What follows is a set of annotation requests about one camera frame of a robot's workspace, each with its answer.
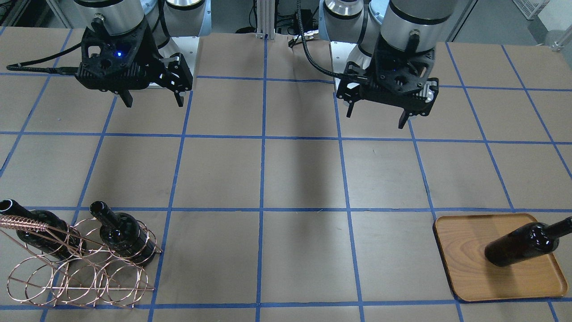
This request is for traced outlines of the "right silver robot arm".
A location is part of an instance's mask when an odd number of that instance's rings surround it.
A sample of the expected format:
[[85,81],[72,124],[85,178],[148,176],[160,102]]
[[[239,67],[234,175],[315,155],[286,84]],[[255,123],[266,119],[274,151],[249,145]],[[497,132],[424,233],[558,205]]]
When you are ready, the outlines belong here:
[[193,86],[192,45],[212,30],[209,0],[76,0],[87,23],[76,79],[114,93],[131,107],[131,90],[174,93],[178,106]]

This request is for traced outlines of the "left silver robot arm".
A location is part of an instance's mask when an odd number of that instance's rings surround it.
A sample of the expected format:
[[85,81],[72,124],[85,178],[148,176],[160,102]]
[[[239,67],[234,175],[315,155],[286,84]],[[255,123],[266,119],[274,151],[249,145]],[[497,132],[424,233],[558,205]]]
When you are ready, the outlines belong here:
[[439,93],[430,73],[438,36],[452,15],[455,0],[322,0],[319,33],[338,45],[352,45],[333,58],[336,96],[352,115],[365,100],[402,109],[401,129],[412,116],[427,116]]

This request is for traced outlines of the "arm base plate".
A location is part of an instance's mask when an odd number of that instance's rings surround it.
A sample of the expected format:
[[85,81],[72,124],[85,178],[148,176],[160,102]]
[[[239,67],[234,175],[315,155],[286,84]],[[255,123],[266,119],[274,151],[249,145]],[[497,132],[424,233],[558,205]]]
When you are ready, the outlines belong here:
[[371,57],[364,54],[357,43],[330,42],[332,67],[336,73],[343,73],[348,61],[366,69],[370,64]]
[[172,37],[167,45],[159,49],[164,64],[170,73],[180,80],[194,81],[194,72],[198,59],[200,37]]

